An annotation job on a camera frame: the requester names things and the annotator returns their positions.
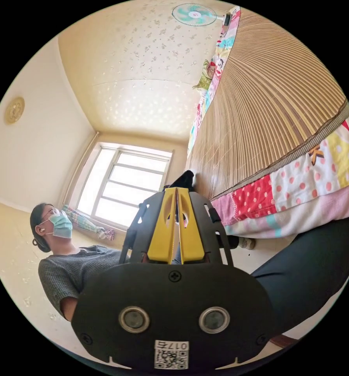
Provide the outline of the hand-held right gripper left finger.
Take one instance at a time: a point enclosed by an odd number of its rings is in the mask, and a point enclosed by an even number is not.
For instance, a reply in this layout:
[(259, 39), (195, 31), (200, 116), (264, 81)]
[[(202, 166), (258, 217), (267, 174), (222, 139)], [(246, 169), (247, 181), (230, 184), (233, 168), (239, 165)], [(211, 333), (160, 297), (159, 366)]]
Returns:
[(172, 261), (174, 233), (176, 226), (177, 188), (167, 188), (155, 224), (148, 259), (151, 262), (170, 264)]

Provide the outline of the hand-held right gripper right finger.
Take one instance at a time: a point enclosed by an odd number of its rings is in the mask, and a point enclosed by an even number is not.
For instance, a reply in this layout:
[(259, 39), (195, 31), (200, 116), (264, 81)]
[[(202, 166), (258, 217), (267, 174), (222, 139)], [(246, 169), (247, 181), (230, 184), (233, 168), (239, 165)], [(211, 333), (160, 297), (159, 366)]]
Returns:
[(175, 198), (175, 222), (178, 224), (178, 246), (173, 264), (202, 262), (205, 250), (202, 243), (202, 221), (206, 219), (204, 199), (186, 188), (172, 188)]

